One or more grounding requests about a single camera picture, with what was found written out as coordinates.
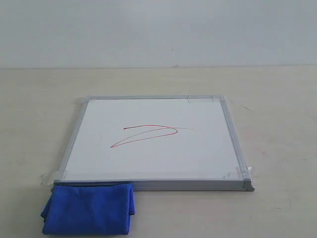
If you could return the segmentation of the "blue microfibre cloth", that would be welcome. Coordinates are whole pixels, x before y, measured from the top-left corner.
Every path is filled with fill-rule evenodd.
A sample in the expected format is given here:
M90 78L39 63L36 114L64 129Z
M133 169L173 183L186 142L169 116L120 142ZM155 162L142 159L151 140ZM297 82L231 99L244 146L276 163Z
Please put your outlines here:
M41 212L45 235L127 235L135 214L131 184L75 187L56 185Z

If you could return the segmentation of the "clear tape front right corner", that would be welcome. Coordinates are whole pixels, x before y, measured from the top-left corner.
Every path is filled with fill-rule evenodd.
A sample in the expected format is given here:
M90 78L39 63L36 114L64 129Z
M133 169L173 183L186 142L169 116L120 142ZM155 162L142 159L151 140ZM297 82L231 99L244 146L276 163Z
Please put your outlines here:
M255 172L252 166L240 166L236 167L235 171L229 172L223 176L223 179L227 180L252 180L252 176Z

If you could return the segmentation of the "white board with aluminium frame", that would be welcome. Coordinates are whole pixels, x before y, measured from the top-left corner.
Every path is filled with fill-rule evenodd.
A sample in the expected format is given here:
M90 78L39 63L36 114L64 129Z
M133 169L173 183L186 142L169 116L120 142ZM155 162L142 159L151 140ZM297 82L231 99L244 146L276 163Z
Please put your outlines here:
M136 191L254 191L223 176L247 166L227 103L178 96L90 96L54 184Z

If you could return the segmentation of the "clear tape corner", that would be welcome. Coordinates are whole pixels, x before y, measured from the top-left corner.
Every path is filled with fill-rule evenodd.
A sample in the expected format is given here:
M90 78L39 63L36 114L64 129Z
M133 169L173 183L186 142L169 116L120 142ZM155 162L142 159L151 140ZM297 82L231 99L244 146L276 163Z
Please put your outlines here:
M54 171L41 175L41 185L49 186L64 179L65 171Z
M227 180L252 180L252 176L255 172L252 166L240 166L236 167L235 171L229 172L223 176L223 179Z
M186 100L190 104L205 102L226 104L226 98L223 95L189 95Z
M84 97L84 98L77 98L76 100L75 100L75 104L78 104L78 105L81 105L81 104L84 104L84 103L87 103L87 102L89 102L89 98L86 98L86 97Z

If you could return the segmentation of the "clear tape front left corner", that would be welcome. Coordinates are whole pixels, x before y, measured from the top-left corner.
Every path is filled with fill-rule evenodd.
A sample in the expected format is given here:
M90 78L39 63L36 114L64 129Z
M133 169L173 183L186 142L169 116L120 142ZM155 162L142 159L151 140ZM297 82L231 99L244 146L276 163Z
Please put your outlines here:
M41 185L49 186L64 179L65 171L54 171L41 175Z

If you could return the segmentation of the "clear tape back left corner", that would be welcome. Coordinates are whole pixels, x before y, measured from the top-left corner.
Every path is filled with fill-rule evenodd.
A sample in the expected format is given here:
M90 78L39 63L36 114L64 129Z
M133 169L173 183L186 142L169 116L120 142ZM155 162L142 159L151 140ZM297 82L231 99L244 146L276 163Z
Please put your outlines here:
M81 104L84 104L84 103L87 103L87 102L89 102L89 98L86 98L86 97L84 97L84 98L77 98L76 100L75 100L75 104L78 104L78 105L81 105Z

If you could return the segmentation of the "clear tape back right corner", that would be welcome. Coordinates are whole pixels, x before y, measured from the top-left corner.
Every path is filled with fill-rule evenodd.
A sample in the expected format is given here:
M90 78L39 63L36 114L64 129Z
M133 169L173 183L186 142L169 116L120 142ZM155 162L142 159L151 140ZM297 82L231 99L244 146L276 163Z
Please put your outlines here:
M226 104L226 98L223 95L189 95L186 100L190 104L205 102Z

